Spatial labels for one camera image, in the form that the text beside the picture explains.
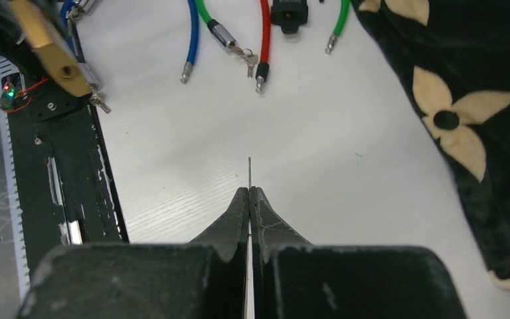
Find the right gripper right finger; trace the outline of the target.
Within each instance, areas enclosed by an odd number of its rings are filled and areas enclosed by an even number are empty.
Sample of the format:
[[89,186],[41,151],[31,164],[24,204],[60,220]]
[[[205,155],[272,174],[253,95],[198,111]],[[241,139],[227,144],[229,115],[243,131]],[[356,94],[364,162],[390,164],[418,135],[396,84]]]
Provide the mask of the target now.
[[417,246],[314,245],[250,189],[256,318],[465,318],[439,257]]

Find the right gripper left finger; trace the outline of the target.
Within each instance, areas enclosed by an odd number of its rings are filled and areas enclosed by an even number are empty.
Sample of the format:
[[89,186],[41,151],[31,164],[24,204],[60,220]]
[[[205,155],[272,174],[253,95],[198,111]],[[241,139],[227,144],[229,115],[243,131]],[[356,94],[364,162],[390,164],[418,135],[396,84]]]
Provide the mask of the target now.
[[184,244],[61,246],[38,266],[19,318],[243,318],[250,194]]

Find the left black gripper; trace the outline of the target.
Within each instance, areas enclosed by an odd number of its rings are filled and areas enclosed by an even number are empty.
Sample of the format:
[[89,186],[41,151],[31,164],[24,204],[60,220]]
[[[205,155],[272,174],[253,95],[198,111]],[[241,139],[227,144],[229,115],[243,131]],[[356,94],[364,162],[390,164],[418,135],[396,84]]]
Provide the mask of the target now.
[[32,52],[7,2],[0,1],[0,56],[10,60],[24,74],[49,76]]

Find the small brass padlock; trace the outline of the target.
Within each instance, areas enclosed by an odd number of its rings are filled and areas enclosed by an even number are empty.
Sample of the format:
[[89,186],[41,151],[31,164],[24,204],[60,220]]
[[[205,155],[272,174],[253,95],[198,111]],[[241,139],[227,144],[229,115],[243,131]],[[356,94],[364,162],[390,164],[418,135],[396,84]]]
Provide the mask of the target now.
[[46,73],[67,93],[89,95],[91,105],[109,114],[100,83],[85,61],[77,22],[89,15],[99,1],[8,1],[16,22]]

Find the small silver keys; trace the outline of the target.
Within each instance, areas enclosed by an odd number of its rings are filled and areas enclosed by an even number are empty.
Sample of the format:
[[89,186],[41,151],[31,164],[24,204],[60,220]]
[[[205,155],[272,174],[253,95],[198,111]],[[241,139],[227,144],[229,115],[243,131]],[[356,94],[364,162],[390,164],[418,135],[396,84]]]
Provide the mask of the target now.
[[252,158],[248,157],[248,188],[252,187]]

